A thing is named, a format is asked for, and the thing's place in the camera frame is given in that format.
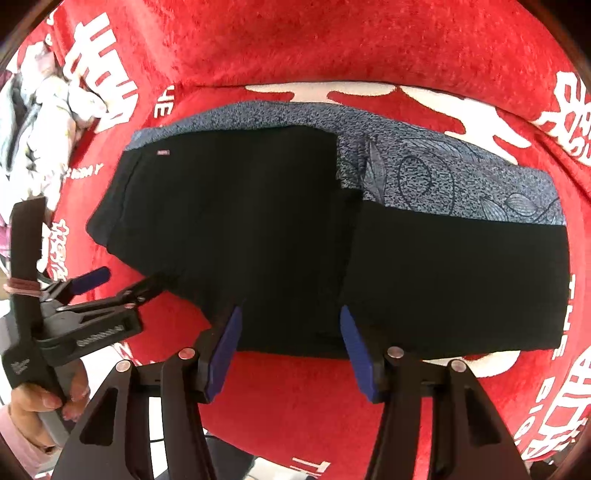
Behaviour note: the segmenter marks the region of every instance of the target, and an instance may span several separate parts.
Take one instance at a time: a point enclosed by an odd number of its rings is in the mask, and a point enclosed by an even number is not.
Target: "pile of clothes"
[[[13,205],[44,195],[50,220],[74,147],[107,107],[81,79],[64,78],[44,42],[29,46],[20,68],[3,72],[0,86],[0,265],[5,268]]]

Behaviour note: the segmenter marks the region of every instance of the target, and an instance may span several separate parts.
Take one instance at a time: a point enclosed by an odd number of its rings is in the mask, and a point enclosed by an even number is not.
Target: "gray patterned waistband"
[[[325,103],[251,101],[136,132],[126,150],[188,132],[304,125],[338,136],[343,188],[363,198],[437,215],[564,225],[550,175],[480,147],[373,113]],[[302,168],[313,167],[302,159]]]

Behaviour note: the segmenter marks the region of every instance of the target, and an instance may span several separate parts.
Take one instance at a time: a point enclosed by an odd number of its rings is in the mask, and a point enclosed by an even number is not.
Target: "red blanket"
[[[50,242],[54,278],[111,268],[111,282],[89,297],[139,279],[85,232],[131,134],[227,103],[342,103],[549,172],[567,218],[573,274],[562,344],[470,364],[525,459],[543,458],[576,435],[591,405],[591,326],[584,322],[591,99],[548,31],[515,0],[66,0],[30,41],[41,38],[66,72],[86,75],[111,112],[75,152]],[[137,364],[163,360],[207,327],[194,306],[170,294],[142,314],[145,332],[120,346]],[[427,408],[418,478],[428,464]],[[201,412],[212,433],[255,455],[317,478],[356,480],[381,406],[358,392],[346,361],[239,353],[225,389]]]

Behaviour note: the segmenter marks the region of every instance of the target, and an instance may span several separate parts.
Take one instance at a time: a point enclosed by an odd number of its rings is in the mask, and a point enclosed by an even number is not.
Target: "clamp handle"
[[[53,391],[52,393],[59,395],[62,401],[65,402],[69,398],[72,380],[76,375],[76,362],[56,367],[55,371],[60,391]],[[63,448],[76,424],[73,421],[64,419],[61,408],[54,411],[39,412],[38,415],[56,445]]]

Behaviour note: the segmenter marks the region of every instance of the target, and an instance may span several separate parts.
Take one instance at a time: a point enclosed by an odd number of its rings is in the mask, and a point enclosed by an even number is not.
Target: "white printed character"
[[[469,98],[458,98],[448,93],[433,92],[416,87],[400,87],[409,97],[420,104],[443,113],[443,115],[457,118],[466,129],[465,134],[444,132],[453,138],[477,145],[485,150],[499,155],[506,161],[517,165],[517,159],[496,144],[494,137],[499,137],[518,148],[528,148],[531,143],[518,135],[497,113],[496,108],[486,103]]]
[[[535,423],[535,417],[529,417],[524,424],[517,429],[514,439],[518,440],[525,435]]]
[[[85,179],[87,177],[92,177],[93,175],[98,175],[100,170],[104,166],[105,165],[103,163],[97,163],[95,165],[89,165],[87,167],[68,168],[68,171],[66,172],[66,175],[64,176],[64,179],[78,180],[78,179]]]
[[[61,219],[53,222],[49,237],[49,261],[53,280],[66,280],[68,269],[66,268],[66,241],[70,229],[66,221]]]
[[[508,352],[495,352],[485,355],[476,360],[468,360],[462,356],[455,356],[452,358],[439,358],[436,360],[425,360],[430,364],[446,366],[451,360],[459,359],[470,367],[472,373],[476,378],[495,377],[507,372],[513,365],[515,365],[519,358],[520,350]]]
[[[554,96],[560,112],[542,112],[533,124],[554,124],[548,135],[569,155],[591,166],[591,101],[586,102],[586,95],[585,84],[573,72],[558,72]]]
[[[77,24],[74,31],[75,42],[66,55],[64,66],[64,75],[70,80],[82,77],[88,71],[85,78],[86,84],[102,98],[107,106],[107,113],[96,126],[97,133],[129,122],[139,99],[137,93],[130,95],[137,91],[138,87],[133,80],[129,79],[117,50],[100,55],[116,43],[113,30],[109,29],[91,40],[109,24],[106,13],[99,15],[86,25]]]
[[[170,115],[174,107],[174,94],[168,92],[174,91],[174,85],[166,87],[164,93],[158,98],[158,103],[154,107],[154,118]]]
[[[566,382],[550,405],[538,435],[533,438],[521,457],[531,460],[546,455],[553,450],[564,449],[577,429],[583,424],[589,406],[591,406],[591,346],[575,361],[566,378]],[[557,418],[566,415],[569,420],[557,424]]]
[[[550,392],[552,391],[552,387],[554,386],[554,382],[556,380],[556,377],[550,377],[550,378],[546,378],[546,380],[544,380],[542,382],[542,386],[540,387],[540,391],[538,392],[538,396],[535,399],[536,403],[540,403],[541,401],[544,401],[548,395],[550,395]]]
[[[376,97],[388,95],[396,89],[396,85],[372,82],[294,82],[273,83],[268,85],[247,85],[246,90],[259,93],[293,93],[291,102],[335,103],[330,100],[330,92],[346,93],[347,95]]]
[[[123,360],[129,360],[136,367],[141,367],[142,363],[134,358],[134,353],[131,351],[127,342],[115,343],[113,348]]]
[[[302,465],[305,465],[305,468],[302,468],[300,466],[290,465],[290,468],[292,470],[296,470],[298,472],[305,473],[309,476],[313,476],[314,478],[319,478],[324,472],[326,472],[326,469],[328,467],[330,467],[330,462],[314,463],[314,462],[308,462],[307,460],[302,460],[302,459],[299,459],[296,457],[293,457],[291,460],[295,463],[301,463]]]
[[[569,282],[569,292],[570,292],[570,299],[574,300],[574,288],[577,284],[577,275],[575,275],[574,273],[570,276],[570,282]]]
[[[568,332],[570,330],[570,321],[569,321],[569,317],[570,314],[573,313],[573,306],[572,305],[567,305],[566,307],[566,315],[564,317],[564,331]]]
[[[47,25],[51,25],[51,26],[53,26],[53,24],[54,24],[53,15],[55,15],[55,14],[56,14],[56,11],[57,11],[57,9],[58,9],[58,8],[60,8],[60,5],[58,5],[57,7],[55,7],[55,8],[53,9],[53,11],[52,11],[52,12],[49,14],[49,16],[47,17],[47,20],[46,20],[46,22],[47,22]]]
[[[563,335],[560,339],[560,346],[554,350],[552,354],[552,360],[556,360],[558,357],[564,355],[564,351],[566,350],[566,342],[569,340],[568,335]]]

